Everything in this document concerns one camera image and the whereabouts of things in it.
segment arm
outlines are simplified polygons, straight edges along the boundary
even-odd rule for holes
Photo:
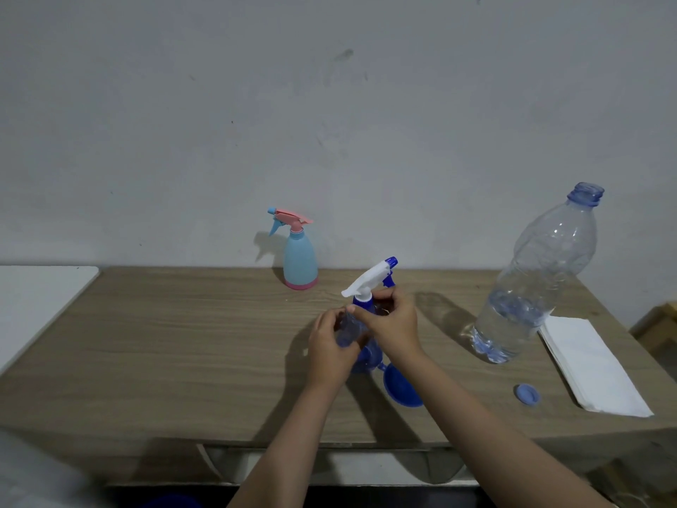
[[[305,389],[231,500],[231,508],[303,505],[325,419],[362,344],[353,342],[343,349],[334,341],[334,325],[341,312],[330,310],[315,321],[308,341],[310,367]]]
[[[497,506],[611,506],[564,465],[492,414],[423,352],[416,307],[409,297],[397,287],[376,291],[374,297],[392,297],[395,309],[386,316],[353,306],[348,311],[372,330]]]

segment pink base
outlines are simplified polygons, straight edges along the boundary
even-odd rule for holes
[[[317,283],[317,278],[310,283],[306,283],[305,285],[294,285],[293,283],[289,283],[287,280],[284,281],[284,284],[287,287],[289,287],[290,289],[294,289],[294,290],[310,289],[311,287],[314,287],[316,283]]]

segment hand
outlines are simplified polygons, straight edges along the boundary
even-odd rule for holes
[[[327,310],[317,316],[308,341],[308,387],[321,387],[336,395],[350,375],[350,370],[368,339],[364,335],[348,347],[339,347],[334,329],[343,308]]]
[[[367,325],[396,367],[400,360],[422,353],[414,301],[396,286],[375,290],[372,295],[374,300],[392,299],[394,310],[388,315],[374,315],[355,305],[350,305],[346,310]]]

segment small plastic bottle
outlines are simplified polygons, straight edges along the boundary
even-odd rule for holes
[[[567,280],[590,262],[597,247],[592,209],[602,187],[579,183],[558,205],[533,221],[514,246],[511,264],[494,289],[472,330],[472,346],[496,364],[524,348],[554,310]]]

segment spray nozzle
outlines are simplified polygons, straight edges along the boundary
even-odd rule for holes
[[[397,259],[394,256],[379,262],[355,280],[350,287],[343,290],[341,295],[343,297],[353,296],[356,301],[362,303],[368,302],[372,298],[372,289],[376,289],[380,284],[386,287],[395,285],[391,277],[395,265],[397,265]]]
[[[313,222],[312,219],[308,219],[300,214],[288,210],[280,210],[274,206],[268,208],[268,213],[273,215],[273,228],[271,228],[268,237],[274,234],[280,226],[290,225],[292,227],[291,231],[298,234],[303,230],[303,225]]]

